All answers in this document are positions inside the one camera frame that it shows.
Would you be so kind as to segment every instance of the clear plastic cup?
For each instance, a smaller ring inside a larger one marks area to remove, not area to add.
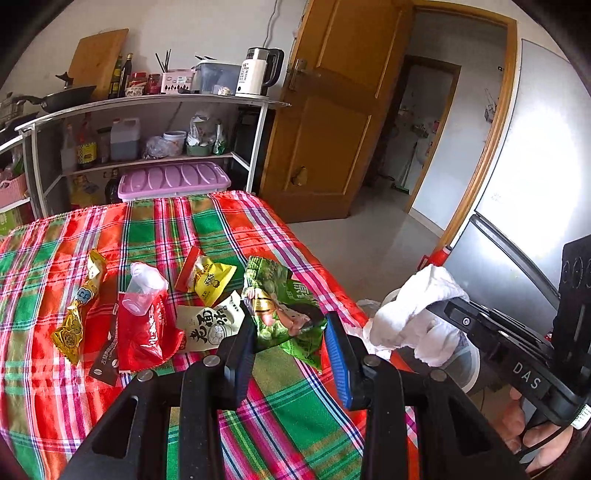
[[[158,293],[167,289],[168,282],[156,268],[140,262],[132,263],[131,281],[121,303],[129,312],[141,317]]]

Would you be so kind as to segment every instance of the baseboard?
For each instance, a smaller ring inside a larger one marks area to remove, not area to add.
[[[425,217],[418,210],[415,210],[414,208],[411,208],[410,209],[410,212],[408,214],[411,217],[413,217],[417,222],[419,222],[421,225],[423,225],[424,227],[426,227],[428,230],[431,230],[439,238],[441,238],[443,236],[445,230],[443,230],[441,227],[439,227],[436,223],[434,223],[431,220],[429,220],[427,217]]]

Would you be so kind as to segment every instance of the wooden cutting board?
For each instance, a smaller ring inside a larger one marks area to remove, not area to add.
[[[113,68],[128,32],[128,28],[112,30],[78,42],[68,75],[74,79],[74,86],[96,85],[93,101],[108,97]]]

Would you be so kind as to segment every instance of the colorful checkered cloth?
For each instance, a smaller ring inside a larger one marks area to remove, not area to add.
[[[155,265],[173,285],[192,245],[214,261],[236,265],[227,290],[241,288],[248,257],[288,266],[324,311],[364,325],[366,317],[271,209],[244,192],[142,200],[92,207],[16,229],[0,245],[0,432],[27,474],[57,479],[68,459],[121,392],[88,376],[109,329],[131,262]],[[99,300],[86,319],[82,360],[73,366],[50,333],[86,275],[87,253],[108,262]],[[196,296],[172,292],[166,312]],[[175,355],[159,374],[186,369],[199,353]],[[226,476],[248,479],[349,479],[359,475],[365,413],[345,413],[335,400],[330,367],[323,372],[279,348],[259,353],[248,397],[220,412]],[[416,431],[408,412],[410,465]],[[178,412],[172,415],[168,478],[176,478]],[[418,478],[411,468],[411,477]]]

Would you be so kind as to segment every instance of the purple lid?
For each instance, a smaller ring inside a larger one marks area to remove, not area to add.
[[[225,190],[230,179],[215,163],[201,161],[155,165],[126,173],[119,182],[119,198],[185,196]]]

